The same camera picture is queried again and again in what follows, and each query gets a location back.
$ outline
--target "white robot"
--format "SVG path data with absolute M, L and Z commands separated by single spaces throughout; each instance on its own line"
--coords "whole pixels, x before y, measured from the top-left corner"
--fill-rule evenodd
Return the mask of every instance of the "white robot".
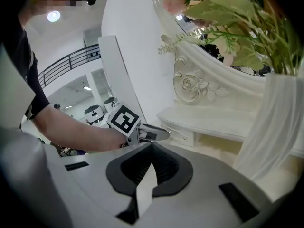
M 88 124 L 101 128 L 115 128 L 126 136 L 123 147 L 150 141 L 165 140 L 170 133 L 162 128 L 141 123 L 140 117 L 117 98 L 109 98 L 104 102 L 108 111 L 104 114 L 100 105 L 90 106 L 85 110 Z

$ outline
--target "person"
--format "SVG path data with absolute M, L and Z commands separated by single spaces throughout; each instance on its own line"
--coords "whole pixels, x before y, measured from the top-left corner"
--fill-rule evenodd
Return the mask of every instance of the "person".
M 38 81 L 38 61 L 31 51 L 26 23 L 35 15 L 53 11 L 54 7 L 72 5 L 76 0 L 27 0 L 18 14 L 10 14 L 5 22 L 2 40 L 18 72 L 36 94 L 26 117 L 51 142 L 71 149 L 108 151 L 120 148 L 126 142 L 117 130 L 103 129 L 83 124 L 49 105 Z

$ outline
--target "ceiling light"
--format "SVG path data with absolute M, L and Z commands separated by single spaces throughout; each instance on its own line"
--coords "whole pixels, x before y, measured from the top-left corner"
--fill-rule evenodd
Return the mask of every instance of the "ceiling light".
M 91 90 L 89 87 L 87 87 L 87 86 L 83 86 L 83 88 L 84 89 L 86 89 L 86 90 Z
M 59 18 L 60 18 L 60 13 L 59 13 L 58 11 L 50 12 L 50 13 L 47 15 L 47 19 L 48 19 L 48 21 L 50 21 L 50 22 L 56 22 Z
M 182 15 L 176 16 L 176 19 L 177 19 L 177 20 L 181 20 L 181 19 L 182 19 Z

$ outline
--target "railing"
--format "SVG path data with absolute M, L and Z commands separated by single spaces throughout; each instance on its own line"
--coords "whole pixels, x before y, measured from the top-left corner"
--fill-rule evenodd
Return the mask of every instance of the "railing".
M 47 67 L 38 75 L 38 80 L 42 88 L 53 82 L 58 77 L 75 67 L 83 65 L 84 63 L 100 58 L 100 49 L 98 44 L 82 48 L 65 57 L 59 59 L 51 66 Z

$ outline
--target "black shirt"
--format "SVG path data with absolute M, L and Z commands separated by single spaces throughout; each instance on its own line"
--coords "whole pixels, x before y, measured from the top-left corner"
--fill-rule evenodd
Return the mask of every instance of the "black shirt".
M 26 80 L 36 96 L 25 115 L 33 119 L 49 102 L 38 80 L 37 59 L 30 49 L 26 32 L 17 17 L 10 19 L 3 35 L 4 47 L 18 72 Z

